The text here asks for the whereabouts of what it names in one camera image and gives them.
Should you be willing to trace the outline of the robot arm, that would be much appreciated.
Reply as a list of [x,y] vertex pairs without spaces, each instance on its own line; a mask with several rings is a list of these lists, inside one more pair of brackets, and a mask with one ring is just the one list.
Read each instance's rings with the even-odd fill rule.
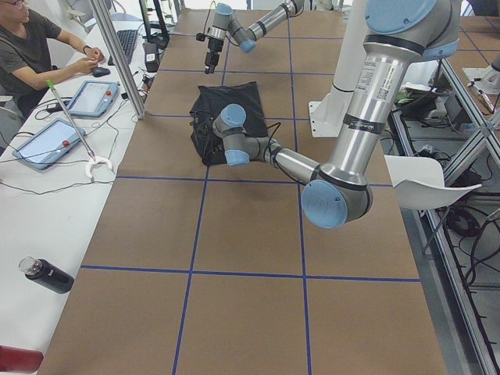
[[271,137],[248,136],[245,109],[230,104],[212,123],[228,165],[259,160],[302,182],[302,210],[318,227],[337,228],[364,216],[373,201],[366,168],[406,71],[456,51],[459,17],[457,1],[367,2],[366,58],[329,160],[319,163]]
[[266,36],[273,28],[290,18],[298,16],[304,9],[303,1],[282,1],[275,9],[256,20],[249,27],[244,27],[235,11],[224,3],[217,3],[212,18],[212,26],[196,35],[197,41],[208,39],[208,51],[205,55],[205,74],[213,74],[219,63],[223,43],[234,40],[236,46],[249,53],[255,49],[256,42]]

